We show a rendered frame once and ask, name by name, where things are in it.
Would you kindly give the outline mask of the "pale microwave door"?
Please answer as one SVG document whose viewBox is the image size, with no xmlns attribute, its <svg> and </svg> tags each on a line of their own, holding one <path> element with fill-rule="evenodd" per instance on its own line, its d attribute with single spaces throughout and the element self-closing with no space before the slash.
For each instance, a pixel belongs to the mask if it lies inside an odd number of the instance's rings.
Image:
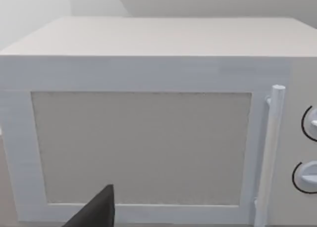
<svg viewBox="0 0 317 227">
<path fill-rule="evenodd" d="M 0 55 L 17 218 L 65 222 L 105 184 L 121 224 L 253 222 L 268 56 Z"/>
</svg>

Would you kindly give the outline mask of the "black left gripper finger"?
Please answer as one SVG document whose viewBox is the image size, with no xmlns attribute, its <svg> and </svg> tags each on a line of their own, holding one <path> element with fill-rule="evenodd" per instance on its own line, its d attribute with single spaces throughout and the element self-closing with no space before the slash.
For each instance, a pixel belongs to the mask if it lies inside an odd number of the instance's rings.
<svg viewBox="0 0 317 227">
<path fill-rule="evenodd" d="M 93 197 L 64 227 L 114 227 L 114 186 L 107 185 Z"/>
</svg>

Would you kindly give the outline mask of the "pale microwave knob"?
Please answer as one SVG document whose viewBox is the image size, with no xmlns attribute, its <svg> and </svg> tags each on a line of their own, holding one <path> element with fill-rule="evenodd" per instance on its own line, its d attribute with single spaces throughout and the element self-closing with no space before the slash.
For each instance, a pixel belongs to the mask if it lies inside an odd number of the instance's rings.
<svg viewBox="0 0 317 227">
<path fill-rule="evenodd" d="M 306 138 L 317 142 L 317 105 L 305 110 L 301 118 L 301 130 Z"/>
<path fill-rule="evenodd" d="M 300 193 L 317 195 L 317 161 L 299 162 L 292 171 L 291 181 Z"/>
</svg>

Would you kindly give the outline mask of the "pale microwave oven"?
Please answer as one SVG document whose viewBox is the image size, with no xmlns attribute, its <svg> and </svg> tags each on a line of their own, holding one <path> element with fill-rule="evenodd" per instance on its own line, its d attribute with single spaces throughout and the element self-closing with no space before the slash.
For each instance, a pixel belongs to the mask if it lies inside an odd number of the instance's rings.
<svg viewBox="0 0 317 227">
<path fill-rule="evenodd" d="M 0 55 L 288 59 L 289 77 L 283 85 L 286 90 L 266 225 L 317 227 L 317 195 L 300 193 L 291 181 L 292 171 L 299 162 L 317 161 L 317 142 L 306 138 L 301 130 L 305 110 L 317 105 L 317 29 L 290 18 L 68 17 L 38 29 L 0 51 Z M 268 112 L 266 102 L 262 121 L 265 136 Z M 257 166 L 253 222 L 247 224 L 250 226 L 254 226 L 265 136 Z"/>
</svg>

